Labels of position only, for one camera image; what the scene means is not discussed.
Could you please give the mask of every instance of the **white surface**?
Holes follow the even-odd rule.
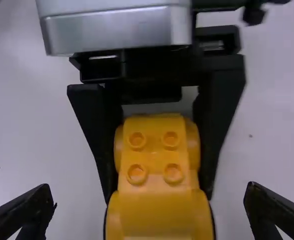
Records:
[[[294,201],[294,1],[243,27],[240,12],[202,26],[240,24],[248,84],[220,156],[212,200],[219,240],[253,239],[242,198],[257,181]],[[67,58],[45,56],[33,0],[0,4],[0,205],[49,183],[58,208],[50,240],[101,240],[105,204],[95,162],[66,96],[79,83]],[[195,94],[194,89],[187,89]],[[190,109],[186,99],[175,109]],[[171,108],[146,106],[146,111]]]

